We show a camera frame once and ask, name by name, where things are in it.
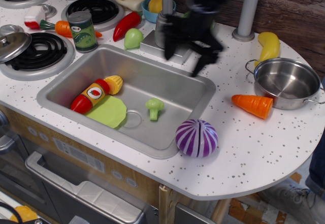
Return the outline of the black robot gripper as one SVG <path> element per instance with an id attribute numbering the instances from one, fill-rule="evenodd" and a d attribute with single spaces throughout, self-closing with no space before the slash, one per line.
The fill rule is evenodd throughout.
<path id="1" fill-rule="evenodd" d="M 211 33 L 213 22 L 212 14 L 190 12 L 187 17 L 168 15 L 163 26 L 166 60 L 171 60 L 174 55 L 183 58 L 188 48 L 201 54 L 191 77 L 196 77 L 205 66 L 215 64 L 223 46 Z"/>

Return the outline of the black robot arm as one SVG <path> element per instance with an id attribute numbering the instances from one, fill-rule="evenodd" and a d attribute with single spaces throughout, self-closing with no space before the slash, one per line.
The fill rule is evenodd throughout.
<path id="1" fill-rule="evenodd" d="M 193 70 L 195 77 L 206 65 L 217 62 L 223 46 L 212 35 L 212 24 L 220 8 L 228 0 L 188 0 L 187 17 L 167 16 L 162 28 L 165 35 L 165 58 L 169 60 L 177 47 L 189 48 L 200 55 Z"/>

